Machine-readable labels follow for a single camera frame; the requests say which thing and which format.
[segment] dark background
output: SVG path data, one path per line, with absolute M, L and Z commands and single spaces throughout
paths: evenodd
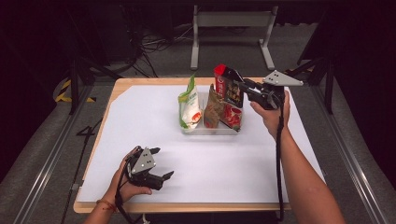
M 321 21 L 303 58 L 328 55 L 334 74 L 375 160 L 396 186 L 395 100 L 392 91 L 396 39 L 394 4 L 350 3 L 330 10 L 279 8 L 276 25 Z M 125 17 L 123 10 L 133 12 Z M 7 174 L 35 130 L 56 106 L 53 91 L 68 76 L 77 55 L 101 65 L 132 62 L 143 24 L 163 35 L 191 22 L 191 6 L 64 6 L 47 1 L 2 1 L 0 5 L 1 146 L 0 177 Z

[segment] snack bag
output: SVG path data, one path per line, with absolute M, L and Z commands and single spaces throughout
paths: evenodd
M 218 128 L 223 111 L 224 102 L 222 97 L 216 93 L 214 85 L 211 84 L 204 111 L 204 125 L 206 128 Z
M 187 90 L 178 97 L 178 114 L 180 126 L 185 132 L 191 132 L 198 125 L 202 116 L 199 107 L 198 91 L 195 86 L 195 75 L 190 77 Z
M 240 131 L 244 93 L 239 90 L 238 82 L 243 82 L 236 70 L 219 64 L 215 68 L 216 92 L 224 99 L 223 114 L 220 120 L 230 128 Z

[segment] metal stand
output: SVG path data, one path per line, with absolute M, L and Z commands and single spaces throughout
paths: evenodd
M 114 79 L 121 78 L 121 76 L 115 74 L 114 72 L 106 69 L 105 67 L 94 63 L 93 61 L 78 57 L 76 58 L 70 65 L 70 79 L 71 79 L 71 88 L 72 88 L 72 108 L 70 109 L 69 115 L 73 115 L 76 111 L 76 108 L 79 104 L 79 92 L 78 92 L 78 80 L 79 78 L 82 80 L 82 83 L 86 86 L 92 86 L 95 77 L 93 76 L 90 68 L 93 67 L 98 71 L 106 74 L 109 77 L 113 77 Z
M 312 73 L 310 74 L 307 82 L 311 86 L 317 86 L 323 77 L 326 76 L 326 86 L 325 86 L 325 95 L 324 95 L 324 104 L 329 114 L 332 114 L 332 85 L 334 80 L 333 73 L 333 64 L 332 60 L 329 58 L 317 58 L 308 63 L 305 63 L 291 72 L 288 72 L 290 77 L 295 77 L 301 74 L 308 68 L 314 67 Z
M 193 31 L 194 40 L 192 43 L 191 54 L 191 70 L 198 69 L 198 53 L 199 53 L 199 39 L 198 27 L 241 27 L 241 26 L 255 26 L 266 27 L 264 39 L 259 40 L 264 56 L 265 63 L 269 70 L 275 70 L 270 51 L 268 50 L 268 42 L 274 22 L 276 18 L 277 7 L 273 7 L 272 11 L 257 11 L 257 12 L 198 12 L 198 6 L 194 6 L 193 15 Z

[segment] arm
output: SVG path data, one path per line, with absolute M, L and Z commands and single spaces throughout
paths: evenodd
M 345 223 L 329 188 L 312 168 L 291 136 L 288 127 L 290 97 L 287 91 L 285 94 L 285 125 L 281 135 L 281 160 L 291 209 L 299 223 Z M 255 102 L 251 102 L 250 105 L 262 116 L 268 132 L 276 139 L 279 110 L 264 110 Z
M 101 223 L 108 223 L 108 221 L 110 220 L 111 215 L 113 215 L 114 213 L 112 206 L 113 207 L 116 206 L 115 196 L 117 191 L 117 185 L 121 177 L 122 168 L 125 164 L 125 159 L 128 157 L 128 155 L 126 155 L 125 158 L 122 160 L 119 169 L 116 171 L 116 173 L 113 175 L 113 178 L 111 179 L 110 186 L 108 187 L 105 195 L 101 199 L 102 202 L 106 202 L 106 203 L 97 203 L 84 223 L 101 224 Z M 126 176 L 123 175 L 121 183 L 124 183 L 125 181 L 128 180 Z M 152 193 L 151 189 L 146 187 L 137 187 L 129 182 L 123 185 L 122 188 L 120 189 L 120 195 L 122 197 L 123 202 L 129 201 L 133 196 L 137 194 L 151 194 L 151 193 Z

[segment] white board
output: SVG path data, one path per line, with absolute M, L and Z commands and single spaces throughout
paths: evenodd
M 278 203 L 276 144 L 246 98 L 238 135 L 185 135 L 177 97 L 186 86 L 132 86 L 110 106 L 77 202 L 102 198 L 122 158 L 135 146 L 160 147 L 150 172 L 175 171 L 153 194 L 134 203 Z M 209 86 L 198 86 L 205 92 Z M 290 131 L 322 179 L 318 161 L 290 95 Z M 282 182 L 284 202 L 288 196 Z

